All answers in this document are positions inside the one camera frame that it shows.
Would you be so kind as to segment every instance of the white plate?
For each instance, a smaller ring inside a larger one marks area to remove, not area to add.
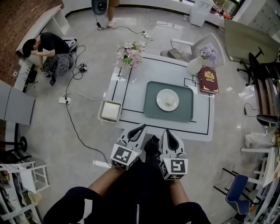
[[[179,97],[173,90],[163,89],[157,94],[157,105],[165,111],[175,110],[179,105]]]

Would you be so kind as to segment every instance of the camouflage pants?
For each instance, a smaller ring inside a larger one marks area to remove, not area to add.
[[[44,72],[52,71],[54,76],[63,76],[73,66],[73,57],[69,54],[56,54],[54,57],[47,57],[44,62]]]

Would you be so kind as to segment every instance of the electrical outlet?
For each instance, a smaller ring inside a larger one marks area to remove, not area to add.
[[[62,104],[66,104],[66,101],[68,101],[67,104],[70,104],[71,98],[70,98],[70,97],[67,97],[67,100],[66,100],[65,97],[60,97],[58,102],[59,102],[59,103],[62,103]]]

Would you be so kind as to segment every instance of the red book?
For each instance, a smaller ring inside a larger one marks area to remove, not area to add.
[[[212,94],[216,94],[219,92],[216,71],[214,68],[202,65],[202,68],[198,74],[201,92]]]

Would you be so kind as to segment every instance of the blue chair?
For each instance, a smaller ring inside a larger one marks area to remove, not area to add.
[[[226,196],[227,203],[240,215],[248,214],[250,211],[251,205],[257,205],[259,203],[254,203],[250,198],[248,198],[247,195],[243,193],[244,190],[251,192],[248,188],[246,188],[246,184],[248,182],[248,177],[238,174],[237,172],[230,172],[229,170],[223,168],[226,172],[229,174],[235,176],[235,179],[230,187],[230,189],[226,189],[227,193],[222,191],[221,189],[214,186],[216,190],[221,192]],[[240,200],[240,196],[243,195],[246,200]]]

